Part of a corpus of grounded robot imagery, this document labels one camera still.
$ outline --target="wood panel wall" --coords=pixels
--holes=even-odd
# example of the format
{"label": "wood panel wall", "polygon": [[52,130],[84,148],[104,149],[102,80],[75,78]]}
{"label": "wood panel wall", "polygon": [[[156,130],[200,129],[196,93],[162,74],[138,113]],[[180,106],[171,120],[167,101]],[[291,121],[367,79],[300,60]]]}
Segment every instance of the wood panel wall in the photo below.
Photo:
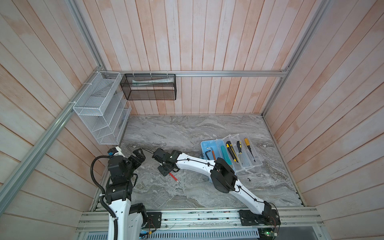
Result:
{"label": "wood panel wall", "polygon": [[[96,66],[65,1],[0,1],[1,185]],[[71,239],[107,150],[73,116],[0,217],[0,238]]]}
{"label": "wood panel wall", "polygon": [[[319,0],[77,0],[108,70],[284,69]],[[261,113],[278,78],[177,78],[132,114]]]}
{"label": "wood panel wall", "polygon": [[266,116],[333,239],[384,238],[384,1],[335,1]]}

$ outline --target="black corrugated hose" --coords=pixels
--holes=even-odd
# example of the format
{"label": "black corrugated hose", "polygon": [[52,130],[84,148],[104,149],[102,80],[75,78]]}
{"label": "black corrugated hose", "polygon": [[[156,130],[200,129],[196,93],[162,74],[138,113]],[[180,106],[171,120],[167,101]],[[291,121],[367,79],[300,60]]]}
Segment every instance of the black corrugated hose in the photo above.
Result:
{"label": "black corrugated hose", "polygon": [[96,181],[96,179],[95,179],[95,176],[93,175],[93,166],[94,166],[94,164],[95,164],[95,162],[98,160],[98,159],[100,159],[100,158],[112,158],[111,156],[106,156],[106,155],[104,155],[104,156],[98,156],[98,157],[96,157],[93,161],[92,161],[92,163],[91,163],[91,178],[92,178],[92,181],[93,181],[93,183],[98,187],[98,188],[100,188],[100,190],[101,190],[101,193],[102,193],[102,196],[100,196],[100,198],[99,198],[99,201],[100,201],[100,203],[101,203],[101,205],[109,212],[109,214],[112,216],[112,218],[114,218],[115,220],[113,220],[113,225],[114,225],[114,237],[113,237],[113,239],[114,240],[118,240],[118,220],[116,219],[116,215],[115,215],[115,213],[113,212],[113,210],[104,202],[104,196],[105,196],[105,190],[104,190],[104,188]]}

